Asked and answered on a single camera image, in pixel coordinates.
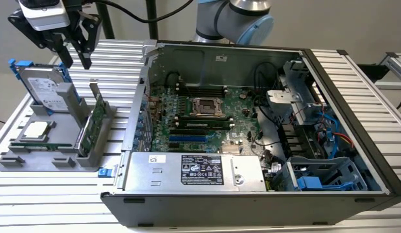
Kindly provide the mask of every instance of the motherboard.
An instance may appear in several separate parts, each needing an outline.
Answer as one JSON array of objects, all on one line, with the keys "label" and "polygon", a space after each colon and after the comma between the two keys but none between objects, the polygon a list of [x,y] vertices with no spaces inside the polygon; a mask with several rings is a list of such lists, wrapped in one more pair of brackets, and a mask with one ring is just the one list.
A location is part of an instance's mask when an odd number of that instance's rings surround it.
[{"label": "motherboard", "polygon": [[153,87],[150,151],[260,155],[263,150],[252,143],[260,130],[252,101],[241,88]]}]

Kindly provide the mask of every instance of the blue latch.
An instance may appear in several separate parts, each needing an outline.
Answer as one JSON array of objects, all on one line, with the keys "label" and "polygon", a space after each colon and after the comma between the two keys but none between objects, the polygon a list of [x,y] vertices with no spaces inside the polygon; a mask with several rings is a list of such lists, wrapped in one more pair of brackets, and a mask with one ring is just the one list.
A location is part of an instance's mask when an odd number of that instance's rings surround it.
[{"label": "blue latch", "polygon": [[97,178],[110,178],[112,169],[99,168],[97,172]]},{"label": "blue latch", "polygon": [[301,191],[347,191],[353,189],[353,183],[345,182],[340,185],[321,185],[317,176],[301,176],[297,179],[297,187]]}]

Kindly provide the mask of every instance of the green circuit board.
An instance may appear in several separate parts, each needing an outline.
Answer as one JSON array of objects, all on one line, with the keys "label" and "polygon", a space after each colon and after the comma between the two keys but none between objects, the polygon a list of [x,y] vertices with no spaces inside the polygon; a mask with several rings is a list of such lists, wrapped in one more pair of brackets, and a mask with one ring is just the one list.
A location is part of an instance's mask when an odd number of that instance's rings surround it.
[{"label": "green circuit board", "polygon": [[150,98],[160,100],[156,104],[157,109],[154,114],[160,114],[161,117],[153,116],[153,137],[152,137],[152,152],[205,152],[205,153],[221,153],[221,145],[239,145],[241,155],[261,154],[261,148],[251,147],[251,142],[247,141],[247,133],[251,132],[252,136],[259,132],[257,119],[252,118],[252,97],[240,99],[239,95],[245,94],[245,91],[240,88],[228,88],[228,92],[221,100],[220,107],[225,117],[232,118],[234,124],[229,130],[201,130],[202,136],[206,138],[206,142],[174,142],[177,147],[169,147],[168,137],[170,131],[176,129],[173,123],[173,117],[178,116],[189,117],[192,112],[192,99],[200,98],[180,97],[168,88],[154,87],[150,92]]}]

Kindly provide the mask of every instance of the metal bracket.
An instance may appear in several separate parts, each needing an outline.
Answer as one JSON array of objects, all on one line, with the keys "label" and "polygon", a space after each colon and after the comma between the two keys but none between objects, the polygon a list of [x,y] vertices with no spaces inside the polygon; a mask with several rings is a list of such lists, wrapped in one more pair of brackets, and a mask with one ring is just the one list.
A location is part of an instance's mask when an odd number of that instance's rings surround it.
[{"label": "metal bracket", "polygon": [[267,96],[269,98],[269,101],[273,103],[291,104],[295,102],[301,102],[299,94],[293,92],[269,90],[267,91]]}]

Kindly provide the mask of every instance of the blue release tab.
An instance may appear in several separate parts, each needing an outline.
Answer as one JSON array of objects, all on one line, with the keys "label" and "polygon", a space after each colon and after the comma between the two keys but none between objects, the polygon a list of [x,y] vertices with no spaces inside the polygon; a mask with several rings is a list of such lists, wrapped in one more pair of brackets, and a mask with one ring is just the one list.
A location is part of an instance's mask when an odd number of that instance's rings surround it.
[{"label": "blue release tab", "polygon": [[112,169],[99,168],[97,172],[97,178],[110,178]]},{"label": "blue release tab", "polygon": [[15,63],[17,66],[19,67],[30,67],[34,63],[31,61],[18,61]]}]

